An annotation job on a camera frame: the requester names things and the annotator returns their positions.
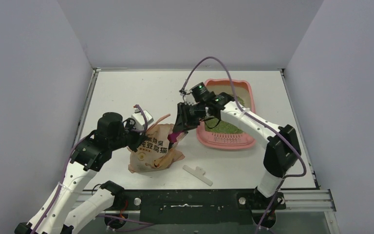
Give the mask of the purple litter scoop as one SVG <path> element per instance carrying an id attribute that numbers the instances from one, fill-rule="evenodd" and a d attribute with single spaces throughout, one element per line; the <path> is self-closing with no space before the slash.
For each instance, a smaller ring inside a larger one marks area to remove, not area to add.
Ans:
<path id="1" fill-rule="evenodd" d="M 177 137 L 181 134 L 182 132 L 173 132 L 171 134 L 168 135 L 168 140 L 169 142 L 171 143 L 176 143 L 178 140 L 177 140 Z"/>

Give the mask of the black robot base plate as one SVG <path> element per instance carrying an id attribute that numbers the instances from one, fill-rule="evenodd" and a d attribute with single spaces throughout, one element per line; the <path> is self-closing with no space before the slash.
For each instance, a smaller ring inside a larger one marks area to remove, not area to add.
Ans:
<path id="1" fill-rule="evenodd" d="M 197 190 L 125 190 L 118 201 L 107 209 L 106 225 L 123 229 L 130 213 L 138 215 L 132 223 L 158 224 L 219 224 L 258 223 L 267 212 L 263 224 L 275 222 L 275 211 L 286 208 L 283 193 L 271 199 L 255 189 Z"/>

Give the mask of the white bag clip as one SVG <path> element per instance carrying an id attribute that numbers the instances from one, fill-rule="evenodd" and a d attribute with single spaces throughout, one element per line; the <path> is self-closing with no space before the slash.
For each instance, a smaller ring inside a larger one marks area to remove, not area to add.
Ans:
<path id="1" fill-rule="evenodd" d="M 195 169 L 192 169 L 191 167 L 189 167 L 187 165 L 184 165 L 183 170 L 185 170 L 186 172 L 188 172 L 190 175 L 194 176 L 195 178 L 199 179 L 200 181 L 202 181 L 206 185 L 208 185 L 208 186 L 213 185 L 213 181 L 208 179 L 205 176 L 206 172 L 203 168 L 197 166 Z"/>

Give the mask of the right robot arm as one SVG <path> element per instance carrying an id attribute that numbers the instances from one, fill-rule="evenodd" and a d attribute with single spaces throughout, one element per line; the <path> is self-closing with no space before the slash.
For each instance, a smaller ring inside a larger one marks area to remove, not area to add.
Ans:
<path id="1" fill-rule="evenodd" d="M 267 208 L 274 201 L 274 193 L 279 189 L 288 170 L 301 158 L 301 150 L 294 127 L 284 127 L 262 119 L 245 108 L 235 98 L 225 92 L 210 92 L 201 82 L 188 92 L 180 91 L 184 101 L 177 104 L 177 116 L 170 141 L 181 133 L 187 133 L 207 119 L 217 119 L 234 125 L 250 135 L 264 149 L 265 171 L 254 201 L 260 208 Z"/>

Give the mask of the beige cat litter bag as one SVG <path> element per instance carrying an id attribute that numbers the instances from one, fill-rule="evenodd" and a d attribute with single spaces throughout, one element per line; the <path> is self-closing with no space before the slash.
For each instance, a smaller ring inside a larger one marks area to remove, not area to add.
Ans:
<path id="1" fill-rule="evenodd" d="M 176 161 L 183 160 L 185 155 L 176 149 L 178 143 L 185 137 L 182 133 L 170 142 L 168 136 L 172 134 L 174 125 L 162 123 L 170 117 L 166 114 L 153 123 L 146 132 L 149 138 L 142 142 L 137 152 L 130 151 L 128 170 L 131 173 L 145 173 L 167 169 Z"/>

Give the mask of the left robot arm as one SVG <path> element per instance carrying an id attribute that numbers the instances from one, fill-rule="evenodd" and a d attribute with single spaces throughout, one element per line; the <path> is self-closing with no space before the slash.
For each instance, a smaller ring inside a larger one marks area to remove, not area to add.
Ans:
<path id="1" fill-rule="evenodd" d="M 100 191 L 74 208 L 87 184 L 121 148 L 136 150 L 143 141 L 151 114 L 135 110 L 124 120 L 118 113 L 107 112 L 97 128 L 73 147 L 56 188 L 40 210 L 28 221 L 17 225 L 16 234 L 76 234 L 107 208 L 124 205 L 123 187 L 112 181 L 103 183 Z"/>

